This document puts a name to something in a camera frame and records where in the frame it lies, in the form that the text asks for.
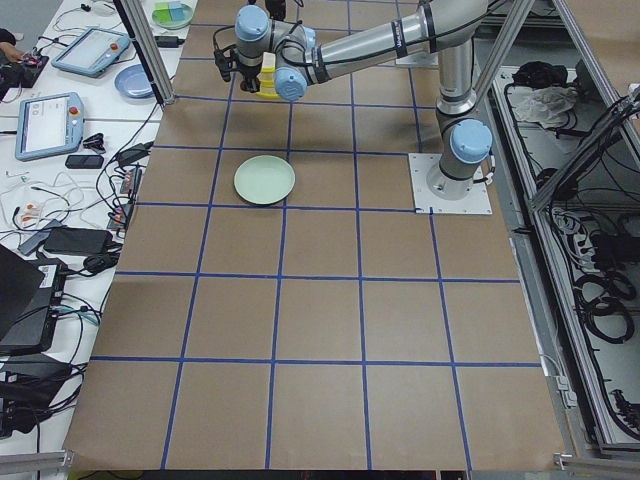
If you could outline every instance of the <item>green plate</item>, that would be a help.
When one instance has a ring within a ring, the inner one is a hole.
[[[238,195],[256,205],[279,202],[296,182],[293,168],[273,155],[259,155],[244,162],[233,179]]]
[[[193,19],[193,8],[183,3],[182,13],[184,14],[184,20],[179,20],[177,22],[174,22],[173,20],[161,22],[158,20],[158,16],[154,10],[151,14],[151,20],[153,20],[156,25],[160,25],[162,28],[166,28],[167,30],[179,30],[191,23],[191,19]]]

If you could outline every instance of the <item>person's hand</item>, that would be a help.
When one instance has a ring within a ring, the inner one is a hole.
[[[19,62],[24,56],[24,52],[18,50],[9,42],[0,42],[0,50],[2,50],[5,57],[7,57],[7,60],[10,62]]]

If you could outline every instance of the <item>blue joint cap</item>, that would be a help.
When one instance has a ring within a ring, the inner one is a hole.
[[[244,42],[257,42],[269,30],[269,17],[255,5],[246,5],[236,17],[236,35]]]
[[[316,31],[313,28],[303,26],[304,36],[307,38],[307,48],[313,48],[316,46]]]
[[[307,92],[307,80],[295,68],[279,67],[275,74],[276,92],[289,102],[295,102]]]
[[[491,130],[480,120],[463,120],[451,133],[451,151],[462,163],[470,165],[482,162],[489,154],[492,143]]]

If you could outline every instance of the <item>blue framed tablet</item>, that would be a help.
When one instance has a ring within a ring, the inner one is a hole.
[[[130,43],[126,33],[90,28],[65,48],[51,65],[78,75],[98,77],[120,58]]]
[[[77,93],[23,100],[16,135],[16,158],[23,162],[78,150],[84,105]]]

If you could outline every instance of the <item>laptop screen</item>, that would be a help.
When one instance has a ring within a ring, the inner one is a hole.
[[[0,245],[0,338],[24,312],[43,279],[38,267]]]

